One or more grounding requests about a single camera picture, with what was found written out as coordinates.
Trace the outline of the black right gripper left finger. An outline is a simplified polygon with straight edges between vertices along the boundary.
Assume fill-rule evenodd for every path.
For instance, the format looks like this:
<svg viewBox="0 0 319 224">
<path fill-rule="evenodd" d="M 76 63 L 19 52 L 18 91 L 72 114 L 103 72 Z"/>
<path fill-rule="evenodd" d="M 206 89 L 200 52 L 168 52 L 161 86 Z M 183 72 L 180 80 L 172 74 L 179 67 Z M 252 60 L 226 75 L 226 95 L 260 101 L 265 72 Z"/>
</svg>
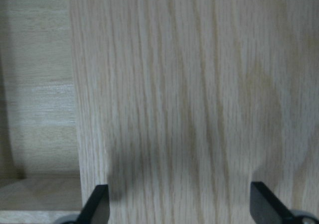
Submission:
<svg viewBox="0 0 319 224">
<path fill-rule="evenodd" d="M 76 219 L 76 224 L 107 224 L 110 218 L 109 187 L 97 185 Z"/>
</svg>

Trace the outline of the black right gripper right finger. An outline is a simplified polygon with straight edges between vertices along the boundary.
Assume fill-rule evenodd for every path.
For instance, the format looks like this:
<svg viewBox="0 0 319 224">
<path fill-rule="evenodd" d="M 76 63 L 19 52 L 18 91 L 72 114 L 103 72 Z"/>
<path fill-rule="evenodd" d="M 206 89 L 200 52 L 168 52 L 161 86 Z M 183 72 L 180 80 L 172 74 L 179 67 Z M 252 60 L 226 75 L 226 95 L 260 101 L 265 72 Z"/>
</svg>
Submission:
<svg viewBox="0 0 319 224">
<path fill-rule="evenodd" d="M 256 224 L 300 224 L 263 182 L 250 184 L 250 214 Z"/>
</svg>

